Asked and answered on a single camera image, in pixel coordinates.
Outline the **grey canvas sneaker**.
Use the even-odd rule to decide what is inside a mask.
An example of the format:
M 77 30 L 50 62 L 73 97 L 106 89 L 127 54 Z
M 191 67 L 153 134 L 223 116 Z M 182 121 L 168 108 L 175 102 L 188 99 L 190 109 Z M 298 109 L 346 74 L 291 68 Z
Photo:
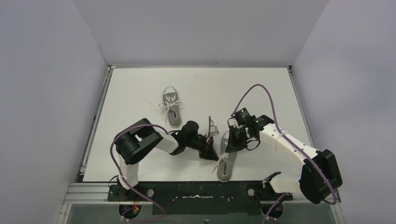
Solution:
M 182 101 L 173 86 L 167 86 L 163 91 L 163 101 L 158 105 L 161 114 L 165 116 L 165 122 L 176 128 L 182 124 L 180 105 Z
M 214 166 L 212 172 L 214 172 L 215 170 L 217 171 L 217 179 L 220 182 L 228 182 L 231 179 L 235 160 L 237 157 L 237 152 L 232 152 L 232 153 L 226 152 L 226 148 L 228 145 L 228 134 L 229 134 L 228 131 L 226 131 L 223 134 L 221 138 L 221 143 L 219 145 L 220 147 L 219 159 L 212 163 L 212 166 Z

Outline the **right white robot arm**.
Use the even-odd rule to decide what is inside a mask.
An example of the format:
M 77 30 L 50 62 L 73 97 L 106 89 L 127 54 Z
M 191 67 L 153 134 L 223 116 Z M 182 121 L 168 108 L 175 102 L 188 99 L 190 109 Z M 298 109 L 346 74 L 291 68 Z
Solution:
M 242 108 L 231 115 L 226 153 L 247 149 L 252 141 L 265 143 L 292 161 L 301 173 L 296 176 L 276 171 L 263 181 L 263 194 L 275 199 L 281 193 L 302 194 L 318 204 L 338 189 L 343 181 L 333 152 L 308 146 L 280 128 L 266 115 L 256 117 Z

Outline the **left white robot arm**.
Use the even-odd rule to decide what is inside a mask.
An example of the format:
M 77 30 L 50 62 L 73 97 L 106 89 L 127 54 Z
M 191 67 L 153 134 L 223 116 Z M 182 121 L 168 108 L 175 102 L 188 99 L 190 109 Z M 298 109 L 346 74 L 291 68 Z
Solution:
M 138 194 L 138 169 L 139 162 L 146 157 L 154 148 L 176 156 L 191 148 L 198 151 L 201 159 L 217 161 L 217 155 L 212 136 L 198 133 L 199 125 L 195 121 L 188 121 L 181 130 L 157 131 L 155 128 L 163 129 L 159 125 L 152 124 L 147 118 L 143 118 L 118 133 L 110 149 L 115 147 L 119 155 L 119 163 L 116 167 L 119 171 L 117 177 L 120 185 L 120 193 L 126 199 L 133 199 Z

